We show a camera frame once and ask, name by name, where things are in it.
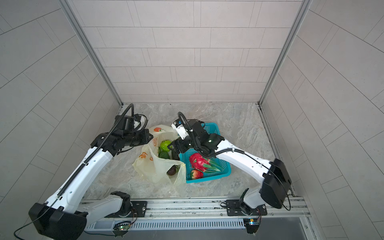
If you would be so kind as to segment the dark mangosteen green cap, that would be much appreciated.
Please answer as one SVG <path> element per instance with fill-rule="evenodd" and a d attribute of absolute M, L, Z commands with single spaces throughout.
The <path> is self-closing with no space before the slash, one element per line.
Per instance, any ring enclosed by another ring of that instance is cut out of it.
<path fill-rule="evenodd" d="M 167 175 L 168 176 L 173 176 L 177 173 L 177 167 L 176 165 L 173 165 L 168 171 L 167 171 Z"/>

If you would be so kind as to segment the cream printed plastic bag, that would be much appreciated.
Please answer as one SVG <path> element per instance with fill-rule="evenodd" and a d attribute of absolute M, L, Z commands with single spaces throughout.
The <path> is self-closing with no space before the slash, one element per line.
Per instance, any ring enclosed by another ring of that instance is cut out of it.
<path fill-rule="evenodd" d="M 179 135 L 169 126 L 158 125 L 149 128 L 149 132 L 154 138 L 146 145 L 143 145 L 141 154 L 133 163 L 135 171 L 152 183 L 166 183 L 175 186 L 186 183 L 186 164 L 172 159 L 172 153 L 168 152 L 170 159 L 159 158 L 159 146 L 164 140 L 174 141 Z M 167 171 L 176 165 L 177 173 L 168 176 Z"/>

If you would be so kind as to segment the bright green custard apple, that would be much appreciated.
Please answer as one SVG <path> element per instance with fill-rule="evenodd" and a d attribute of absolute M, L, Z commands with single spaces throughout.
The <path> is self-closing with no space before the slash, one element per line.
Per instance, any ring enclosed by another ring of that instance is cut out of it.
<path fill-rule="evenodd" d="M 171 144 L 172 142 L 170 140 L 164 140 L 160 143 L 160 146 L 159 146 L 159 149 L 160 149 L 160 152 L 169 152 L 170 149 L 168 148 L 168 146 Z"/>

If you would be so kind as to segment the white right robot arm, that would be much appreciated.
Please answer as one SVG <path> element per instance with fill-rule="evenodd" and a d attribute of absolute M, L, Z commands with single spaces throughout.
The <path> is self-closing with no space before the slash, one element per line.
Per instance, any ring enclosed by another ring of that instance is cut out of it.
<path fill-rule="evenodd" d="M 253 177 L 260 185 L 255 189 L 245 190 L 238 202 L 238 208 L 249 215 L 258 206 L 268 204 L 273 208 L 283 208 L 284 201 L 289 199 L 288 191 L 292 181 L 285 164 L 279 160 L 261 159 L 236 147 L 221 135 L 209 134 L 203 122 L 188 120 L 181 112 L 173 122 L 179 138 L 169 145 L 175 154 L 183 154 L 194 149 L 201 156 L 202 166 L 199 171 L 213 171 L 217 166 L 212 160 L 218 158 L 226 161 Z"/>

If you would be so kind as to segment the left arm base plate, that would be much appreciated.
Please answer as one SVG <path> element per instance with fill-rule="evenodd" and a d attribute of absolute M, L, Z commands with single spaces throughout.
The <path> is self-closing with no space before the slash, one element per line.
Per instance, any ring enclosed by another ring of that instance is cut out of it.
<path fill-rule="evenodd" d="M 129 204 L 123 204 L 118 212 L 109 214 L 105 218 L 143 218 L 147 205 L 147 201 L 130 201 Z"/>

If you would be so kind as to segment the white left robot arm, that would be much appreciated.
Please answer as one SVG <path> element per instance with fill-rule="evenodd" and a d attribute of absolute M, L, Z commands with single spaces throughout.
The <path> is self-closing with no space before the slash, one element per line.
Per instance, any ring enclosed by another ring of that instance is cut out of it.
<path fill-rule="evenodd" d="M 95 138 L 84 159 L 63 185 L 45 203 L 35 203 L 29 210 L 31 223 L 40 235 L 54 240 L 76 240 L 87 226 L 108 215 L 127 217 L 133 214 L 130 195 L 119 191 L 83 211 L 79 210 L 79 205 L 107 163 L 116 155 L 153 139 L 147 123 L 146 116 L 135 113 L 133 104 L 115 117 L 111 130 Z"/>

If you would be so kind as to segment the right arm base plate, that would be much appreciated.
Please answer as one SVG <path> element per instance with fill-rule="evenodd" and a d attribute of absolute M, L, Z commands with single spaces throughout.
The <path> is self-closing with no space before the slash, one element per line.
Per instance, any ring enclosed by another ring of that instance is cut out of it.
<path fill-rule="evenodd" d="M 266 216 L 268 214 L 267 208 L 265 205 L 260 205 L 254 209 L 250 208 L 245 203 L 241 202 L 239 199 L 235 200 L 225 200 L 221 203 L 221 207 L 227 211 L 229 217 L 233 216 Z"/>

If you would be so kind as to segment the green lime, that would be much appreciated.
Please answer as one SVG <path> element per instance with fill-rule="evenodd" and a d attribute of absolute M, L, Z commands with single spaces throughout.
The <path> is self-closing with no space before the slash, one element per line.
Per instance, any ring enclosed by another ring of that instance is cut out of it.
<path fill-rule="evenodd" d="M 170 155 L 166 151 L 161 151 L 161 152 L 159 152 L 159 158 L 169 160 L 170 159 Z"/>

